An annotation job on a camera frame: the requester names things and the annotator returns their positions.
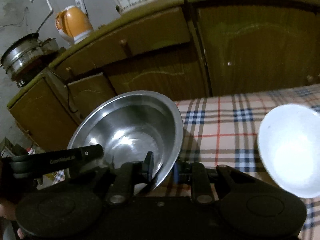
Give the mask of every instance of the bowl rim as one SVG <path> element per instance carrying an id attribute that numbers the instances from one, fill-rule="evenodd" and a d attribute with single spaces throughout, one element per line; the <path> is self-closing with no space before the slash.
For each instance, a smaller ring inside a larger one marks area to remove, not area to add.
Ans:
<path id="1" fill-rule="evenodd" d="M 294 106 L 294 107 L 303 107 L 304 109 L 310 111 L 310 113 L 316 113 L 317 115 L 319 115 L 319 113 L 317 111 L 315 111 L 314 109 L 312 109 L 310 106 L 306 106 L 306 105 L 303 105 L 303 104 L 297 104 L 297 103 L 288 103 L 288 104 L 283 104 L 283 105 L 279 105 L 279 106 L 276 106 L 275 108 L 273 108 L 272 110 L 270 110 L 263 118 L 263 120 L 261 121 L 261 124 L 260 124 L 260 127 L 259 127 L 259 131 L 258 131 L 258 136 L 257 136 L 257 145 L 258 145 L 258 152 L 259 152 L 259 156 L 260 156 L 260 160 L 263 164 L 263 167 L 266 169 L 267 173 L 269 174 L 269 176 L 273 179 L 273 181 L 279 185 L 282 189 L 288 191 L 286 189 L 286 185 L 283 185 L 282 183 L 278 182 L 278 179 L 280 176 L 278 177 L 275 177 L 274 174 L 272 174 L 268 168 L 268 166 L 266 165 L 266 161 L 263 157 L 263 154 L 261 153 L 261 145 L 260 145 L 260 138 L 261 136 L 263 136 L 263 133 L 265 133 L 265 129 L 262 131 L 262 129 L 264 128 L 265 124 L 266 123 L 266 117 L 269 115 L 272 115 L 274 114 L 274 112 L 278 111 L 279 108 L 283 108 L 283 107 L 287 107 L 287 106 Z M 296 196 L 300 197 L 300 198 L 315 198 L 315 197 L 318 197 L 320 196 L 320 190 L 318 190 L 315 194 L 312 194 L 312 195 L 308 195 L 308 194 L 304 194 L 304 193 L 301 193 L 300 192 L 293 192 L 293 191 L 289 191 L 290 193 L 292 194 L 295 194 Z"/>
<path id="2" fill-rule="evenodd" d="M 119 100 L 121 98 L 126 98 L 126 97 L 131 97 L 131 96 L 139 96 L 139 95 L 143 95 L 143 96 L 150 96 L 153 98 L 158 99 L 159 101 L 161 101 L 162 103 L 164 103 L 170 110 L 170 112 L 172 113 L 172 117 L 174 120 L 174 125 L 175 125 L 175 138 L 174 138 L 174 143 L 173 143 L 173 147 L 172 147 L 172 151 L 170 154 L 170 159 L 173 160 L 172 163 L 163 163 L 160 167 L 160 169 L 158 170 L 158 172 L 156 173 L 155 177 L 153 178 L 153 182 L 152 182 L 152 186 L 151 189 L 155 189 L 156 187 L 158 187 L 161 182 L 166 178 L 166 176 L 169 174 L 169 172 L 171 171 L 175 161 L 177 160 L 181 147 L 182 147 L 182 142 L 183 142 L 183 121 L 182 121 L 182 117 L 181 117 L 181 113 L 177 107 L 177 105 L 171 100 L 169 99 L 167 96 L 155 92 L 155 91 L 148 91 L 148 90 L 137 90 L 137 91 L 132 91 L 132 92 L 127 92 L 127 93 L 123 93 L 121 95 L 115 96 L 111 99 L 109 99 L 108 101 L 102 103 L 100 106 L 98 106 L 95 110 L 93 110 L 82 122 L 81 124 L 78 126 L 78 128 L 76 129 L 76 131 L 73 133 L 72 138 L 69 141 L 68 147 L 67 149 L 72 149 L 72 145 L 77 137 L 77 135 L 79 134 L 80 130 L 85 126 L 85 124 L 98 112 L 100 111 L 102 108 L 104 108 L 106 105 Z M 69 173 L 68 170 L 65 170 L 65 176 L 68 177 Z"/>

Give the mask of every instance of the white bowl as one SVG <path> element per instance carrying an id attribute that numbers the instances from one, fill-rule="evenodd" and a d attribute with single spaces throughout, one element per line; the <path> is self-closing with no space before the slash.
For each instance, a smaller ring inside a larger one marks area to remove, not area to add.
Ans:
<path id="1" fill-rule="evenodd" d="M 260 158 L 272 179 L 298 197 L 320 195 L 320 115 L 287 104 L 263 119 L 258 133 Z"/>

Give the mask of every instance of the orange kettle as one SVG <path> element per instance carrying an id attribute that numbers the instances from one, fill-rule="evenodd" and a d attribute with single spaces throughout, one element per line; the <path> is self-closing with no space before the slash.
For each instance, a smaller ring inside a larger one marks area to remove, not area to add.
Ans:
<path id="1" fill-rule="evenodd" d="M 82 41 L 93 31 L 88 17 L 74 5 L 57 14 L 55 25 L 62 38 L 70 44 Z"/>

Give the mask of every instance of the cabinet drawer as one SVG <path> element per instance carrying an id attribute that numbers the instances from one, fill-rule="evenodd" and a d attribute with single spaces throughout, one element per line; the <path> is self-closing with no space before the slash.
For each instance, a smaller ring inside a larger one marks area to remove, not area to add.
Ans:
<path id="1" fill-rule="evenodd" d="M 147 51 L 190 41 L 180 7 L 144 17 L 93 41 L 56 69 L 64 79 Z"/>
<path id="2" fill-rule="evenodd" d="M 45 151 L 66 149 L 77 128 L 45 79 L 40 79 L 9 111 Z"/>
<path id="3" fill-rule="evenodd" d="M 116 96 L 110 81 L 103 73 L 72 82 L 68 87 L 84 118 L 99 105 Z"/>

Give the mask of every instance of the table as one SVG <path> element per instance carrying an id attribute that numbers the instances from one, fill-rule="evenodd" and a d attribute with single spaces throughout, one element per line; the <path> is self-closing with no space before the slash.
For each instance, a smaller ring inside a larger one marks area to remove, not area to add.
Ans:
<path id="1" fill-rule="evenodd" d="M 184 126 L 179 159 L 201 162 L 207 168 L 226 164 L 275 185 L 261 163 L 257 133 L 264 116 L 287 103 L 303 104 L 320 112 L 320 85 L 177 101 Z M 61 180 L 63 172 L 57 174 L 54 183 Z M 148 193 L 148 196 L 189 195 L 190 186 L 174 184 L 172 174 Z M 320 197 L 302 200 L 307 219 L 299 238 L 320 239 Z"/>

